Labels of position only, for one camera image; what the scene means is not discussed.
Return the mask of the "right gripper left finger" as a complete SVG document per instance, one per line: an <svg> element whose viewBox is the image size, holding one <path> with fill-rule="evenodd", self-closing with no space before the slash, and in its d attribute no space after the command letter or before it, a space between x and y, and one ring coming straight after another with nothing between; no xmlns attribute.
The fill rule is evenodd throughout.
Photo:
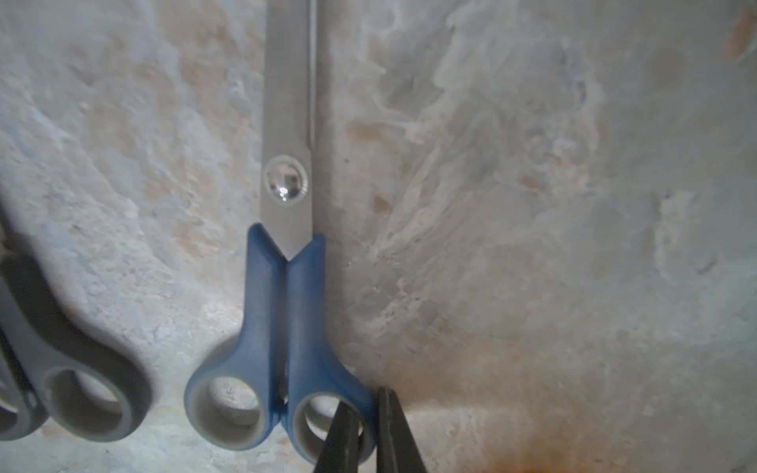
<svg viewBox="0 0 757 473"><path fill-rule="evenodd" d="M360 428L359 414L340 402L313 472L357 473Z"/></svg>

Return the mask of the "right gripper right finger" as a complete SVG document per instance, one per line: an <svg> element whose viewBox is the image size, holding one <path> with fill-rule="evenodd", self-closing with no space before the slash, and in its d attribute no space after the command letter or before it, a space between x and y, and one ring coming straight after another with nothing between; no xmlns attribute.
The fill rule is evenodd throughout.
<svg viewBox="0 0 757 473"><path fill-rule="evenodd" d="M378 473L427 473L394 390L378 390Z"/></svg>

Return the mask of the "blue handled scissors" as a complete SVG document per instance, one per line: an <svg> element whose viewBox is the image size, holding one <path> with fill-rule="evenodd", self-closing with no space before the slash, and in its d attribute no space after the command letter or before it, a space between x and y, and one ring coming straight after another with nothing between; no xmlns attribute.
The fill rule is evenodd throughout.
<svg viewBox="0 0 757 473"><path fill-rule="evenodd" d="M313 229L318 11L315 1L267 5L259 220L248 230L242 328L193 373L185 412L229 451L258 447L282 426L316 464L344 402L360 416L359 465L377 444L377 404L327 340L325 238Z"/></svg>

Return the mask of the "small black scissors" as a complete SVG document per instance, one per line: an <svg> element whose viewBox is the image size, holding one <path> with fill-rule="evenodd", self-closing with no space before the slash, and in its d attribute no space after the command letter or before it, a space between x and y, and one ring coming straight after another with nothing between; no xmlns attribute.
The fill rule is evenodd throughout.
<svg viewBox="0 0 757 473"><path fill-rule="evenodd" d="M152 403L150 382L64 313L43 268L1 215L1 439L53 419L73 435L111 443L131 435Z"/></svg>

